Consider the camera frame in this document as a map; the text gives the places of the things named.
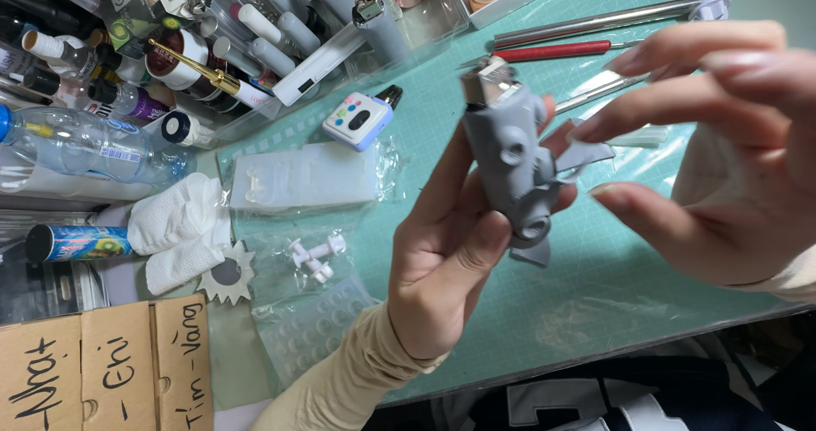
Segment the sleeve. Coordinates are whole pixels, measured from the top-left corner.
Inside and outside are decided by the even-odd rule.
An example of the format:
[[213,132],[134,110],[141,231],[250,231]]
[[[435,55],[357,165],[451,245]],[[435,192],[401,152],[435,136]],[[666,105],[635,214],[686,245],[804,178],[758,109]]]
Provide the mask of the sleeve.
[[413,359],[394,333],[388,302],[365,309],[340,348],[275,398],[251,431],[360,429],[388,391],[434,371],[446,357]]
[[786,301],[816,303],[816,247],[806,250],[785,270],[771,278],[757,283],[728,287],[750,292],[770,292]]

